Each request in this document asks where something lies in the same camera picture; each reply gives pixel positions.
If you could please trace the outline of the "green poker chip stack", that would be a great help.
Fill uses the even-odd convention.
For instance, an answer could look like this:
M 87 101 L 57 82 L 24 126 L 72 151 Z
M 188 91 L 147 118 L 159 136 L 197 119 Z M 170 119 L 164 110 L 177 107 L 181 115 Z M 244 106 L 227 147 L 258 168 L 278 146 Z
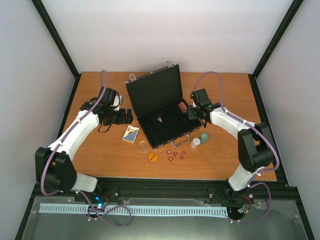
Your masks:
M 204 145 L 204 144 L 208 141 L 208 139 L 209 139 L 209 134 L 208 134 L 208 133 L 202 132 L 202 133 L 200 134 L 200 143 L 201 143 L 202 145 Z

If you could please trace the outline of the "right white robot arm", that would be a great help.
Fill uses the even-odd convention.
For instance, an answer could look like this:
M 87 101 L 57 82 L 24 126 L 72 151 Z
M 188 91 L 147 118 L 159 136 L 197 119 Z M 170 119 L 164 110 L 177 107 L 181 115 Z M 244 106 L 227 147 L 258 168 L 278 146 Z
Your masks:
M 274 169 L 278 168 L 280 160 L 267 124 L 246 121 L 222 103 L 212 103 L 204 88 L 193 91 L 190 98 L 193 99 L 187 110 L 190 120 L 199 120 L 204 127 L 207 123 L 218 126 L 237 140 L 239 166 L 227 180 L 233 192 L 249 187 L 272 162 L 276 162 Z

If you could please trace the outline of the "white poker chip stack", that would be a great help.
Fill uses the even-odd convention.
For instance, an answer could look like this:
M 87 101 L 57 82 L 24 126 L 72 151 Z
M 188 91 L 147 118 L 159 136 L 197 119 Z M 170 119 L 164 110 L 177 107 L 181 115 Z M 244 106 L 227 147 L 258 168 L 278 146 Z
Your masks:
M 198 137 L 193 138 L 193 140 L 190 143 L 190 146 L 195 149 L 201 144 L 201 139 Z

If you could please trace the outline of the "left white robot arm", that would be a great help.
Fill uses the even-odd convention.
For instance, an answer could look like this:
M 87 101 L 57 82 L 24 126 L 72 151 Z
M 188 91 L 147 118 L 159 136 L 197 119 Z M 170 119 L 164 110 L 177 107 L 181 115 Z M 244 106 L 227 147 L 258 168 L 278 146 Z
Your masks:
M 114 89 L 101 87 L 97 97 L 86 101 L 71 125 L 48 147 L 35 152 L 36 180 L 43 195 L 84 191 L 92 201 L 103 198 L 104 188 L 98 179 L 76 171 L 72 161 L 84 140 L 101 126 L 130 124 L 131 109 L 121 107 L 123 97 Z

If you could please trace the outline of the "red poker chip stack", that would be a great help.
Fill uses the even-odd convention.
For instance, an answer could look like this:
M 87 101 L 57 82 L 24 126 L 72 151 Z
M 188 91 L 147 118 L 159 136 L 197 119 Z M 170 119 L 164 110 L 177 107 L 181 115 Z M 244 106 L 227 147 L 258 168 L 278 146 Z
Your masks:
M 179 104 L 178 104 L 178 107 L 179 109 L 181 110 L 181 112 L 183 114 L 186 114 L 188 112 L 188 106 L 183 102 L 181 101 Z

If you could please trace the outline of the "black poker set case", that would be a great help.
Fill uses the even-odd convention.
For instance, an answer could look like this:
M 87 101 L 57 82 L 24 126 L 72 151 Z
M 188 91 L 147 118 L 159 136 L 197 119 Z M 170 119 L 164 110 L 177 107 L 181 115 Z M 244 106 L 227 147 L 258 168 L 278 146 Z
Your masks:
M 187 136 L 201 127 L 199 120 L 189 120 L 178 107 L 183 98 L 180 67 L 171 61 L 167 66 L 136 77 L 129 75 L 125 82 L 128 96 L 150 146 L 157 149 L 166 144 L 178 147 L 174 140 Z

